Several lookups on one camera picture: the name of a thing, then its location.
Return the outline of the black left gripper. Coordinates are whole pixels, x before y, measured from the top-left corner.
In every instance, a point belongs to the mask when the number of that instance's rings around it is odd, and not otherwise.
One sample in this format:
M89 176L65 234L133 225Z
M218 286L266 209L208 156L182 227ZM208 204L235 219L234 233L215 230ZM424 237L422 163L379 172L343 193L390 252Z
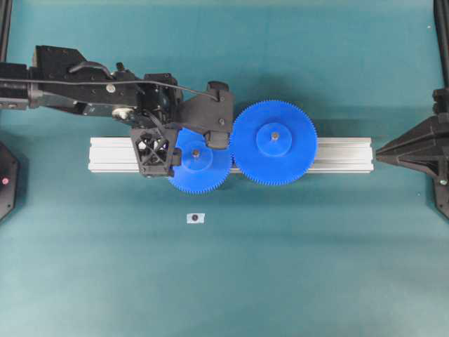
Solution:
M181 149L176 147L182 129L173 120L182 101L177 80L170 73L146 74L142 78L160 84L138 84L138 109L131 124L130 139L139 172L145 177L173 177L181 164ZM158 129L155 117L164 130Z

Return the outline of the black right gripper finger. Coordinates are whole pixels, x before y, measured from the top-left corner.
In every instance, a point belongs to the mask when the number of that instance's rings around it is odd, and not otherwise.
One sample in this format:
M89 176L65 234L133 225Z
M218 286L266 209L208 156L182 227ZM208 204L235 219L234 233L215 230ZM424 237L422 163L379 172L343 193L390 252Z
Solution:
M429 117L376 150L377 161L438 175L438 117Z

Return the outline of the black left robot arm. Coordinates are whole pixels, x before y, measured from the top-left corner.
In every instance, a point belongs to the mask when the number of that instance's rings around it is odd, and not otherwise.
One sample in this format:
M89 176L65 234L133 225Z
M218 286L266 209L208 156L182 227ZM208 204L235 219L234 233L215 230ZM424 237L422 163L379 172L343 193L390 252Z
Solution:
M140 79L120 62L111 72L76 49L37 46L30 67L1 63L1 108L48 107L126 124L138 169L147 177L172 177L180 165L177 131L169 123L181 101L177 81L168 73Z

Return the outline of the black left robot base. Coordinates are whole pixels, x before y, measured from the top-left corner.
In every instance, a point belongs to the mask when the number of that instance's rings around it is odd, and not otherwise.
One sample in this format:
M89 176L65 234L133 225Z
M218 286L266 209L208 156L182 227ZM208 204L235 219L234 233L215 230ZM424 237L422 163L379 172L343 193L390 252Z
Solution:
M0 216L1 220L15 208L19 161L13 153L1 143L0 175Z

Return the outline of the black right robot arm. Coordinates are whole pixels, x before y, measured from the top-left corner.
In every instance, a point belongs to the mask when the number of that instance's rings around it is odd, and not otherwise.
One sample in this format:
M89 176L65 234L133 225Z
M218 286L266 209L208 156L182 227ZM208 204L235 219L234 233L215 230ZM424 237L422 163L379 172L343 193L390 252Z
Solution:
M427 174L436 208L448 216L448 89L433 92L434 114L376 150L377 161Z

